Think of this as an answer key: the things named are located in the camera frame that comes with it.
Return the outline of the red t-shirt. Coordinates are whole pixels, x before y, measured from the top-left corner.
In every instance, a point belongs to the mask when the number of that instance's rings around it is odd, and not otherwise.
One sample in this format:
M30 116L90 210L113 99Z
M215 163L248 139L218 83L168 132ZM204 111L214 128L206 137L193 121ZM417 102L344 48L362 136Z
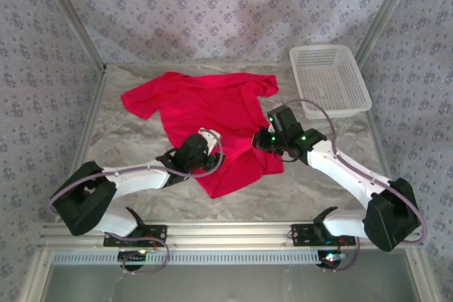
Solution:
M283 173L281 161L252 146L254 134L269 125L258 99L278 91L274 75L166 72L123 93L121 100L128 112L143 120L158 112L176 148L201 128L220 133L224 162L213 174L197 179L211 198L218 198L265 175Z

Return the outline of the white perforated plastic basket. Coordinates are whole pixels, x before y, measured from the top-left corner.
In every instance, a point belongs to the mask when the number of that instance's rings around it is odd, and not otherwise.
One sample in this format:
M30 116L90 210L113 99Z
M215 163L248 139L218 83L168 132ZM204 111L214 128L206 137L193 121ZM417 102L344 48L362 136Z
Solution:
M289 58L305 117L352 117L372 108L360 69L345 45L293 47Z

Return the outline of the black controller board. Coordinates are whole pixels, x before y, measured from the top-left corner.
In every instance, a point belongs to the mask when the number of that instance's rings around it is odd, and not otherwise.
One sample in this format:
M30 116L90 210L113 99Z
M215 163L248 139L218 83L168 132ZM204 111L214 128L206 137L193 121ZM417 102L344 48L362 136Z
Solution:
M135 272L144 266L146 260L144 250L120 251L117 254L117 261L125 271Z
M342 252L332 250L319 250L318 256L320 263L317 264L321 269L337 270L341 262L346 258Z

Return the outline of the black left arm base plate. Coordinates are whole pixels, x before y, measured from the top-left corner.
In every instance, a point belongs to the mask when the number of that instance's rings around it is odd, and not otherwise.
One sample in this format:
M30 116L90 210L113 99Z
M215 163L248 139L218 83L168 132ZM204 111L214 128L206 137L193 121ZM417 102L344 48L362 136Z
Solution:
M145 247L145 248L162 248L163 245L159 242L152 241L149 238L153 237L163 242L166 241L167 226L166 225L140 225L134 230L127 240L120 240L106 235L103 240L103 246L108 248L113 247Z

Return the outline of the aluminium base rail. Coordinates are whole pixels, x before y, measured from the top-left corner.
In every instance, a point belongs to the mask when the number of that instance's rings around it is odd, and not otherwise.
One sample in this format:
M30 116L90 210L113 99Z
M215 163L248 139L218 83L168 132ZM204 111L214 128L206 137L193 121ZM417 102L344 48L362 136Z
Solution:
M161 221L171 250L289 250L292 221ZM72 236L63 223L42 226L38 247L48 250L101 249L104 235Z

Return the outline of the aluminium table side rail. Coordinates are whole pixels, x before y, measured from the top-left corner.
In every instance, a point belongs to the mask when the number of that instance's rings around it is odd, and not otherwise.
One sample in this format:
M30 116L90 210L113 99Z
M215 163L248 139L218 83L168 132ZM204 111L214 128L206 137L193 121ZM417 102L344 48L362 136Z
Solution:
M389 179L393 180L394 177L391 173L391 169L390 169L388 161L386 159L386 154L385 154L384 148L382 146L382 140L379 135L379 130L377 129L376 122L374 121L374 116L370 110L366 111L366 116L367 116L367 121L368 121L370 131L371 131L374 148L377 153L377 157L379 159L380 167L383 170L385 176L387 176Z
M91 104L88 109L86 122L82 130L81 141L79 143L78 153L74 161L74 169L78 168L85 161L86 154L88 153L88 149L91 145L93 129L98 116L103 91L105 89L106 82L105 70L106 67L104 67L101 72L100 78L95 87L95 92L93 94Z

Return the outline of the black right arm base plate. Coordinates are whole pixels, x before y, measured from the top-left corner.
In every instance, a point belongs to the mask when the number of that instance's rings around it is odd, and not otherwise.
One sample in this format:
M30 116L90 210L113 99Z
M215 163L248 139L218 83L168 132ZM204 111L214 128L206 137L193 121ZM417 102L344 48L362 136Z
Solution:
M356 245L354 237L332 236L323 226L311 223L292 224L287 236L292 240L294 247Z

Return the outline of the aluminium upright frame post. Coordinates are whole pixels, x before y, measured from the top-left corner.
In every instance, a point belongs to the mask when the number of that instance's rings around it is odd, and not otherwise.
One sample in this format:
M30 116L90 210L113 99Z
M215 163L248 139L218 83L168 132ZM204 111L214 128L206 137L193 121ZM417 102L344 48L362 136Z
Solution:
M55 0L58 7L62 10L68 24L71 26L76 38L80 42L89 59L94 63L97 69L104 70L105 63L99 55L96 46L91 39L81 16L77 13L71 0Z
M392 13L398 6L400 0L383 0L377 12L372 18L369 29L365 33L363 40L355 54L355 61L359 68L365 65L365 62L372 52L379 36L389 22Z

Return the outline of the aluminium frame leg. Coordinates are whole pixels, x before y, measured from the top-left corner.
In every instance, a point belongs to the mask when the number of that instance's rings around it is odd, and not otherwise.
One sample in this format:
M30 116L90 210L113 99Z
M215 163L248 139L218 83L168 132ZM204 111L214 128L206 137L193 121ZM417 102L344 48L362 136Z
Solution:
M52 258L51 250L38 250L32 256L17 302L41 302Z
M406 249L420 302L443 302L427 253L421 248Z

